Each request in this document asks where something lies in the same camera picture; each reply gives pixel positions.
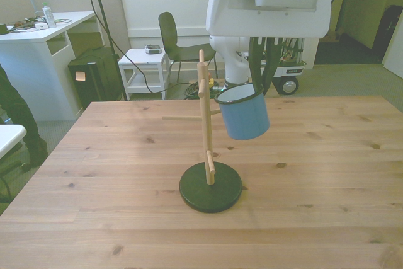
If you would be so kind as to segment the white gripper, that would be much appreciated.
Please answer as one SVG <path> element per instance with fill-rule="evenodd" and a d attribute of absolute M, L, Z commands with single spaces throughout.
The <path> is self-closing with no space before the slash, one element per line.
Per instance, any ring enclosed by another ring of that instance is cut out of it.
<path fill-rule="evenodd" d="M 280 63 L 282 38 L 322 38 L 331 0 L 209 0 L 206 28 L 212 36 L 250 37 L 249 70 L 256 93 L 268 92 Z M 266 39 L 266 67 L 261 73 Z"/>

